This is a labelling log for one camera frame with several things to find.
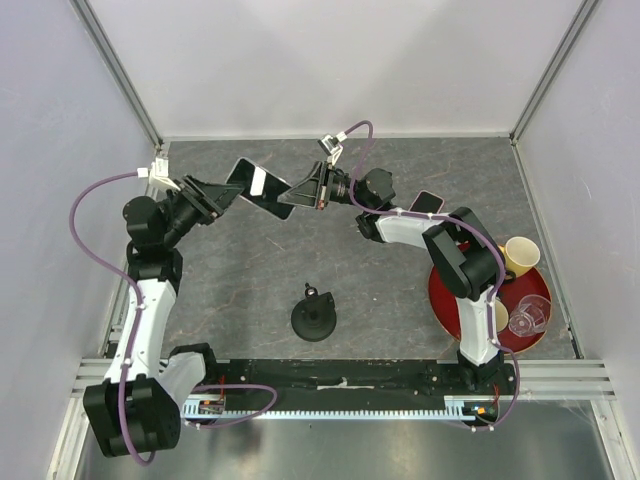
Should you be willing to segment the black phone clear case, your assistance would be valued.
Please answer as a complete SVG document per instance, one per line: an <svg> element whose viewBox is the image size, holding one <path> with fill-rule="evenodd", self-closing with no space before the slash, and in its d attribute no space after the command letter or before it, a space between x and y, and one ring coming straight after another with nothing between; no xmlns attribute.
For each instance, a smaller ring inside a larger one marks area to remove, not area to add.
<svg viewBox="0 0 640 480"><path fill-rule="evenodd" d="M291 186L264 167L248 158L239 158L227 176L228 184L243 187L241 197L281 221L287 220L294 206L282 203L278 197Z"/></svg>

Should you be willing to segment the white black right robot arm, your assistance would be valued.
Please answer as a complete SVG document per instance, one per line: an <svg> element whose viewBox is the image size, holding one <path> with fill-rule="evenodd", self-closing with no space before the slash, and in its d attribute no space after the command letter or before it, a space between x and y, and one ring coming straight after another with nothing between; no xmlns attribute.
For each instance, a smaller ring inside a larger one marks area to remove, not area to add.
<svg viewBox="0 0 640 480"><path fill-rule="evenodd" d="M497 245L468 208L451 214L420 213L393 205L392 174L373 169L357 180L327 162L278 195L294 206L324 209L329 203L362 210L361 234L381 243L426 250L443 285L455 297L461 329L458 381L467 392L483 392L509 380L496 328L496 296L505 277Z"/></svg>

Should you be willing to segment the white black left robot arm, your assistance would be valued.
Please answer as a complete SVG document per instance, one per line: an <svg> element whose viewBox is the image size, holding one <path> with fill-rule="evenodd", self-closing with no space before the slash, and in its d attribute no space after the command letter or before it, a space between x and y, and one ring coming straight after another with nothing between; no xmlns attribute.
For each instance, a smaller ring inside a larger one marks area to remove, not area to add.
<svg viewBox="0 0 640 480"><path fill-rule="evenodd" d="M161 363L168 317L182 280L178 242L196 225L210 225L241 195L240 184L215 184L191 175L169 183L166 196L138 196L123 207L130 241L128 304L122 336L103 380L86 388L83 407L102 454L140 461L177 445L181 412L194 389L208 393L219 382L206 343L175 348Z"/></svg>

